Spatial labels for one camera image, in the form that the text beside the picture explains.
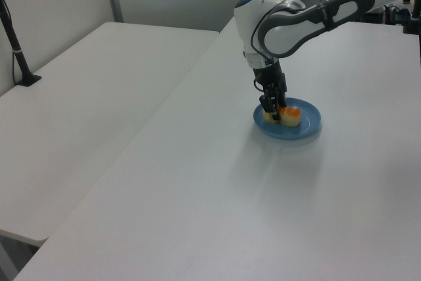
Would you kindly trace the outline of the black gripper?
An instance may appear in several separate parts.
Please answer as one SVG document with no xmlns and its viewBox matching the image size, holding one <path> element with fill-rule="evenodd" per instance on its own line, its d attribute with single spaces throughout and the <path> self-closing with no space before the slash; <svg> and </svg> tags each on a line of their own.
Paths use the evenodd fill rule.
<svg viewBox="0 0 421 281">
<path fill-rule="evenodd" d="M 265 121 L 280 121 L 280 108 L 287 107 L 285 93 L 287 84 L 280 63 L 253 70 L 254 87 L 263 92 L 259 97 Z"/>
</svg>

